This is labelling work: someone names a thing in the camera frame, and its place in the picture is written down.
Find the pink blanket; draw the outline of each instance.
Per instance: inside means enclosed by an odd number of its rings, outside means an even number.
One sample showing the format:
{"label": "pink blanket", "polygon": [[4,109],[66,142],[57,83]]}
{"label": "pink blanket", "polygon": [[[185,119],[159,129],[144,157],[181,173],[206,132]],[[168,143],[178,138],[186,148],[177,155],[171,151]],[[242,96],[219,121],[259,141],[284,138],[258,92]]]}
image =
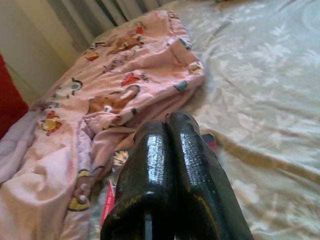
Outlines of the pink blanket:
{"label": "pink blanket", "polygon": [[[174,12],[155,11],[76,61],[33,107],[31,147],[0,159],[16,172],[0,188],[0,239],[88,238],[90,189],[110,170],[113,151],[130,147],[143,122],[181,108],[202,83],[189,43]],[[28,125],[21,121],[15,131]]]}

